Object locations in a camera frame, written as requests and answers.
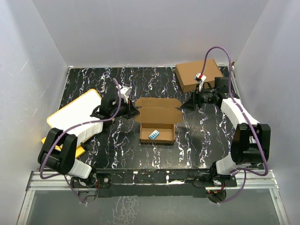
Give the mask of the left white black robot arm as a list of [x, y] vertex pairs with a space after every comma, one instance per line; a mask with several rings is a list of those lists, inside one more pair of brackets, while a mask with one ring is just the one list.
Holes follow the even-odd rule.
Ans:
[[131, 100], [111, 99], [107, 104], [96, 106], [90, 117], [96, 118], [74, 125], [65, 131], [52, 128], [45, 139], [38, 156], [41, 165], [40, 178], [49, 179], [57, 175], [70, 175], [80, 178], [87, 187], [96, 184], [97, 176], [92, 166], [75, 158], [77, 146], [90, 136], [102, 132], [113, 119], [124, 117], [134, 118], [140, 112], [133, 106]]

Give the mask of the small blue plastic piece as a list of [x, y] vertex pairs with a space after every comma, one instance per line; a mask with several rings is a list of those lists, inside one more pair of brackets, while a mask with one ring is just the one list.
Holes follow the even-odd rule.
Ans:
[[151, 140], [155, 140], [160, 135], [160, 132], [158, 130], [154, 130], [150, 135], [149, 138]]

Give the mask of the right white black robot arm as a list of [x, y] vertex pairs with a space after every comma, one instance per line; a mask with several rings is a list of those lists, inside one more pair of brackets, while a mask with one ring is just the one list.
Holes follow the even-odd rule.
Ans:
[[232, 91], [228, 77], [215, 78], [214, 86], [209, 85], [208, 88], [204, 88], [206, 77], [203, 74], [198, 73], [194, 79], [198, 83], [197, 87], [181, 108], [197, 110], [203, 104], [215, 104], [235, 128], [229, 154], [214, 162], [209, 173], [199, 177], [200, 181], [209, 181], [214, 186], [224, 185], [239, 170], [266, 176], [267, 168], [264, 173], [259, 173], [243, 168], [242, 165], [267, 164], [270, 154], [270, 126], [258, 122], [246, 111], [239, 96]]

